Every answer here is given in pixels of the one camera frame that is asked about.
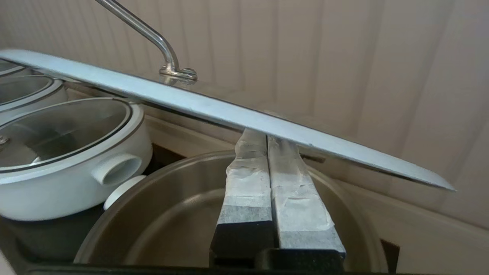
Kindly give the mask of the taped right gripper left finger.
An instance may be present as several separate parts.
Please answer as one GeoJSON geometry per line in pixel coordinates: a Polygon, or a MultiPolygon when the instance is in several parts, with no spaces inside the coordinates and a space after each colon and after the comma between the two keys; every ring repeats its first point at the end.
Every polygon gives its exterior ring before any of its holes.
{"type": "Polygon", "coordinates": [[[209,248],[211,267],[253,268],[275,247],[267,136],[246,129],[226,169],[225,196],[209,248]]]}

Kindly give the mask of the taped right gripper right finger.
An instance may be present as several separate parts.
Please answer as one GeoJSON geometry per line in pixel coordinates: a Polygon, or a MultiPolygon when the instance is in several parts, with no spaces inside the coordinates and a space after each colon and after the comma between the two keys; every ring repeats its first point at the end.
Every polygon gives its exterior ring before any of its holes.
{"type": "Polygon", "coordinates": [[[267,150],[279,248],[334,250],[345,255],[335,223],[297,146],[269,136],[267,150]]]}

